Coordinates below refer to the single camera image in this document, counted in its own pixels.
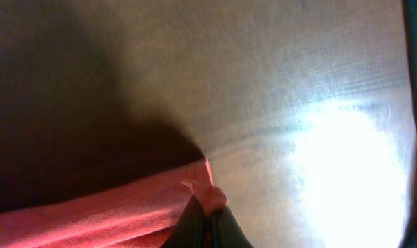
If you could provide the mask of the orange t-shirt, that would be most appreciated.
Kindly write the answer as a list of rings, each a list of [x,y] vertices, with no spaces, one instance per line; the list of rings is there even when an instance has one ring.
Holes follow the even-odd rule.
[[[206,160],[90,196],[0,214],[0,247],[161,247],[191,198],[203,216],[227,206]]]

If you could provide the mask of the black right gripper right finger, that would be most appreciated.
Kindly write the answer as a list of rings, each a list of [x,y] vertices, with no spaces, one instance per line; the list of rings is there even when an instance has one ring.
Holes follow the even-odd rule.
[[[212,212],[209,224],[211,248],[253,248],[229,207]]]

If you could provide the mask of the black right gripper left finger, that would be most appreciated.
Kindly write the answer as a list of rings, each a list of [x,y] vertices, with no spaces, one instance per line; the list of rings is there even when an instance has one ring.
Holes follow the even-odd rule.
[[[169,238],[161,248],[203,248],[206,217],[202,204],[193,195]]]

